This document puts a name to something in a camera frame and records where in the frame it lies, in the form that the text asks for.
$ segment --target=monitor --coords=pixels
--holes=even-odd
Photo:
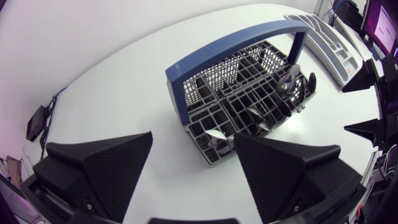
[[[12,221],[14,219],[12,215],[19,222],[37,223],[41,220],[40,215],[25,199],[22,192],[2,175],[0,175],[0,210],[1,220],[6,223],[17,223]]]
[[[362,31],[385,55],[398,58],[398,1],[368,0],[364,8]]]
[[[121,223],[151,146],[151,132],[79,144],[48,143],[48,156],[33,166],[34,175],[21,190],[50,223],[76,223],[81,212]]]

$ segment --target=cutlery basket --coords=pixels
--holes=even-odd
[[[266,42],[279,34],[295,32],[288,56]],[[277,91],[278,81],[300,55],[308,26],[300,21],[259,24],[220,38],[181,59],[166,70],[167,86],[177,116],[209,166],[234,154],[228,140],[210,144],[205,131],[219,130],[226,137],[234,133],[265,136],[254,124],[247,107],[264,114],[275,128],[303,109],[315,93],[315,84],[300,72],[294,93]]]

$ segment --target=white table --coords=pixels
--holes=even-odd
[[[304,12],[275,4],[241,6],[138,40],[97,64],[60,95],[48,142],[78,143],[152,131],[154,143],[124,223],[146,223],[151,217],[235,217],[241,223],[260,223],[238,157],[208,168],[183,130],[169,97],[165,70],[225,35],[297,13]],[[292,39],[292,34],[284,34],[268,41],[288,54]],[[338,144],[340,158],[362,174],[375,149],[343,126],[378,118],[374,89],[343,94],[307,48],[298,63],[307,77],[315,72],[317,94],[300,114],[267,137],[314,146]]]

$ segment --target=utensil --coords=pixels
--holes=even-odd
[[[285,94],[291,95],[294,92],[296,86],[296,78],[300,73],[300,65],[292,65],[287,71],[286,75],[283,76],[278,82],[278,91]]]
[[[210,142],[207,144],[209,147],[217,144],[219,139],[226,140],[225,135],[219,130],[206,130],[205,133],[211,136]]]
[[[253,106],[248,106],[246,109],[248,112],[250,112],[252,115],[254,115],[256,117],[255,118],[256,120],[264,119],[264,114],[261,112],[261,110],[255,108]]]
[[[270,131],[272,129],[271,125],[267,121],[256,121],[254,123],[259,129],[262,129],[264,131]]]

